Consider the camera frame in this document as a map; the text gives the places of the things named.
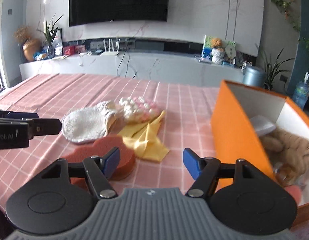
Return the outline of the brown teddy bear figure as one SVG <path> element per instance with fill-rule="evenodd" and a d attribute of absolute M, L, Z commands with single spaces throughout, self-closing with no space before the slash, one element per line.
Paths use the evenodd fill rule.
<path fill-rule="evenodd" d="M 225 50 L 222 47 L 222 40 L 220 38 L 214 37 L 211 41 L 211 45 L 212 63 L 221 65 L 225 55 Z"/>

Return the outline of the white terry mitt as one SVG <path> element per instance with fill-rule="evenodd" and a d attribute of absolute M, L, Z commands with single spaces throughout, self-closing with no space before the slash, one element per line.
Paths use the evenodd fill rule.
<path fill-rule="evenodd" d="M 123 116 L 121 107 L 112 100 L 67 113 L 62 119 L 62 134 L 70 142 L 83 144 L 108 135 L 109 129 Z"/>

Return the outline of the copper round vase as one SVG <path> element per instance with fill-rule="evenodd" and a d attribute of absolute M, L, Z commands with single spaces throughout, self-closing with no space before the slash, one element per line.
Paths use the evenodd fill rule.
<path fill-rule="evenodd" d="M 33 56 L 36 52 L 41 50 L 41 40 L 34 38 L 27 40 L 23 45 L 24 56 L 29 62 L 35 61 Z"/>

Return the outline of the round paper fan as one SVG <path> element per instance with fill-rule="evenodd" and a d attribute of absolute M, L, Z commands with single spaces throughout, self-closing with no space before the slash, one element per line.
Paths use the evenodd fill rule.
<path fill-rule="evenodd" d="M 237 51 L 234 46 L 228 45 L 225 48 L 225 53 L 227 55 L 228 61 L 231 64 L 235 64 L 235 58 L 237 57 Z"/>

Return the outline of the pink white knitted cloth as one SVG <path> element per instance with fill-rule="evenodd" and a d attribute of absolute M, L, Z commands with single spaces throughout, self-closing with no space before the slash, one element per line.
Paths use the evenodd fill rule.
<path fill-rule="evenodd" d="M 151 121 L 161 114 L 154 101 L 146 100 L 141 96 L 121 98 L 119 106 L 123 111 L 123 118 L 128 124 Z"/>

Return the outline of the yellow cloth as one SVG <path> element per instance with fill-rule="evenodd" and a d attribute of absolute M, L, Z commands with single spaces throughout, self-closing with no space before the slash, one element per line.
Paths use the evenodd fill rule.
<path fill-rule="evenodd" d="M 134 150 L 138 159 L 160 163 L 169 153 L 169 149 L 164 146 L 158 137 L 165 111 L 147 122 L 126 125 L 118 135 L 126 147 Z"/>

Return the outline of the black wall television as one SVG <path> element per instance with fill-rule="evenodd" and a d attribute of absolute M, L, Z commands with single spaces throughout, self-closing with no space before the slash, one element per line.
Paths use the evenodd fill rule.
<path fill-rule="evenodd" d="M 69 0 L 69 25 L 168 20 L 169 0 Z"/>

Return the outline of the silver yellow wipes packet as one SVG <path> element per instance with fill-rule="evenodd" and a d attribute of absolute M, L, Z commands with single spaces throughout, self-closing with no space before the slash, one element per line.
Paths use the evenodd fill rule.
<path fill-rule="evenodd" d="M 306 170 L 307 168 L 304 164 L 276 163 L 273 167 L 274 176 L 282 187 L 292 185 L 305 187 L 307 185 L 304 176 Z"/>

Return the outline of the brown plush scarf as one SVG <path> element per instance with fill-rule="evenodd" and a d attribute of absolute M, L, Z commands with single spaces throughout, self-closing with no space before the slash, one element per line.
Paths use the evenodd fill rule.
<path fill-rule="evenodd" d="M 259 139 L 273 167 L 276 163 L 304 164 L 308 170 L 308 139 L 279 128 Z"/>

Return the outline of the hanging ivy plant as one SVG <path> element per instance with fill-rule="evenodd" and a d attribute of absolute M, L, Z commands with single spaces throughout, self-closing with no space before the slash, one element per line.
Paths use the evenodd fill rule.
<path fill-rule="evenodd" d="M 277 7 L 277 9 L 284 14 L 285 20 L 292 25 L 293 30 L 298 33 L 301 32 L 301 20 L 300 17 L 296 15 L 291 7 L 292 2 L 286 0 L 271 0 L 271 2 Z M 301 35 L 299 42 L 305 45 L 306 51 L 309 53 L 309 37 Z"/>

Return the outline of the left potted green plant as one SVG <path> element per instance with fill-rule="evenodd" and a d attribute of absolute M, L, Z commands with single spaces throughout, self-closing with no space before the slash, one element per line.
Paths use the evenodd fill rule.
<path fill-rule="evenodd" d="M 40 30 L 37 29 L 38 32 L 42 33 L 45 37 L 45 41 L 47 44 L 47 56 L 48 59 L 53 59 L 55 57 L 55 48 L 53 46 L 53 41 L 57 35 L 57 32 L 61 29 L 57 26 L 58 21 L 63 17 L 64 15 L 61 15 L 57 20 L 53 21 L 50 20 L 50 22 L 46 21 L 44 23 L 44 29 Z"/>

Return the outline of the right potted green plant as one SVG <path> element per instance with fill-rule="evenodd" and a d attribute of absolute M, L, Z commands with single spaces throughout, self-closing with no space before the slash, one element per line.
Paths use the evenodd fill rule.
<path fill-rule="evenodd" d="M 294 58 L 289 58 L 286 60 L 280 60 L 280 56 L 282 55 L 284 48 L 280 50 L 275 60 L 272 60 L 272 54 L 267 55 L 265 50 L 255 44 L 256 48 L 258 49 L 259 54 L 261 55 L 261 58 L 263 60 L 264 66 L 263 70 L 266 74 L 266 79 L 264 82 L 264 88 L 268 91 L 271 91 L 273 89 L 273 83 L 276 76 L 278 76 L 281 73 L 288 73 L 290 72 L 288 69 L 282 69 L 282 65 L 294 60 Z"/>

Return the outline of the white tissue paper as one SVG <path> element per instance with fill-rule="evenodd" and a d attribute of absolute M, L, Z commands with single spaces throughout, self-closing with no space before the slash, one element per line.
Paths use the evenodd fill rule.
<path fill-rule="evenodd" d="M 250 122 L 258 137 L 267 135 L 276 129 L 276 125 L 262 115 L 256 115 L 250 118 Z"/>

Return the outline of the potted green plant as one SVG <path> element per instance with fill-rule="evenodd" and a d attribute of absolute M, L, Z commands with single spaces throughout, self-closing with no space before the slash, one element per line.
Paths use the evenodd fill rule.
<path fill-rule="evenodd" d="M 294 60 L 294 58 L 289 58 L 286 60 L 280 60 L 280 56 L 282 55 L 284 48 L 280 50 L 275 60 L 272 60 L 272 54 L 267 55 L 265 50 L 255 44 L 256 48 L 258 49 L 259 54 L 261 55 L 261 58 L 263 60 L 264 66 L 263 70 L 266 74 L 266 79 L 264 82 L 264 88 L 268 91 L 271 91 L 273 89 L 273 83 L 276 76 L 278 76 L 281 73 L 288 73 L 290 72 L 288 69 L 282 69 L 282 65 Z"/>
<path fill-rule="evenodd" d="M 55 57 L 55 48 L 53 46 L 53 41 L 57 35 L 57 32 L 61 29 L 57 26 L 58 21 L 63 17 L 64 15 L 61 15 L 57 20 L 53 21 L 50 20 L 50 22 L 46 21 L 44 23 L 44 29 L 40 30 L 37 29 L 38 32 L 42 33 L 45 37 L 45 41 L 47 44 L 47 56 L 48 59 L 53 59 Z"/>

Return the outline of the blue water jug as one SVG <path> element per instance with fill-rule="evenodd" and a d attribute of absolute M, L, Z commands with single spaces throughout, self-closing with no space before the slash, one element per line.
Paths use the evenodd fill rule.
<path fill-rule="evenodd" d="M 304 109 L 304 106 L 309 97 L 308 79 L 309 79 L 309 73 L 306 72 L 304 80 L 297 83 L 297 86 L 293 93 L 292 100 L 300 109 Z"/>

